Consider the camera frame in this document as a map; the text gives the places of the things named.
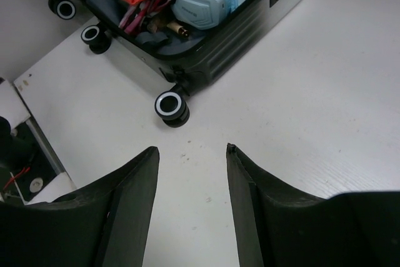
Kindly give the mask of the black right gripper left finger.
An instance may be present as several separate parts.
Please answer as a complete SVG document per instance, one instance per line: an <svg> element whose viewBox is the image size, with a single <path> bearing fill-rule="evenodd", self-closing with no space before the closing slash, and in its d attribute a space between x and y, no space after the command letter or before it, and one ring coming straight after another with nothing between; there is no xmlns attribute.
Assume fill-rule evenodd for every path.
<svg viewBox="0 0 400 267"><path fill-rule="evenodd" d="M141 266L159 150L52 202L1 204L2 266Z"/></svg>

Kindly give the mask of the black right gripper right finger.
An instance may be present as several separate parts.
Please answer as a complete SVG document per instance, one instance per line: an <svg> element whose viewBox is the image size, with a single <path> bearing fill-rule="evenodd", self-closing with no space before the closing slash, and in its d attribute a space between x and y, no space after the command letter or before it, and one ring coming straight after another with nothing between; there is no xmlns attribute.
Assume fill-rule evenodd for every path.
<svg viewBox="0 0 400 267"><path fill-rule="evenodd" d="M399 192L328 199L259 167L236 145L227 179L241 266L398 266Z"/></svg>

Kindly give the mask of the black white space suitcase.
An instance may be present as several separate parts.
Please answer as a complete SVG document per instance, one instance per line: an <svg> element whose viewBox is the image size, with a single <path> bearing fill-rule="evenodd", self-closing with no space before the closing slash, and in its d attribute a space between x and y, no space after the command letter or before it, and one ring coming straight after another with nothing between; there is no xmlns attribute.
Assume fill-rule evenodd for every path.
<svg viewBox="0 0 400 267"><path fill-rule="evenodd" d="M154 102L169 127L190 116L187 99L220 78L301 0L48 0L64 20L75 1L97 18L81 40L94 54L117 39L172 83Z"/></svg>

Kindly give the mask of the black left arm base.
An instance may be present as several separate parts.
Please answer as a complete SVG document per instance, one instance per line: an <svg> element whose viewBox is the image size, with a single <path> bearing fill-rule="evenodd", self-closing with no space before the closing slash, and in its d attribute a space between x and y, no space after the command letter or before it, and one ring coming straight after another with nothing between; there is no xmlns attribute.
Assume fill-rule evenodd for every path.
<svg viewBox="0 0 400 267"><path fill-rule="evenodd" d="M10 175L1 185L1 195L16 196L24 204L64 171L33 118L13 128L4 117L1 117L1 169Z"/></svg>

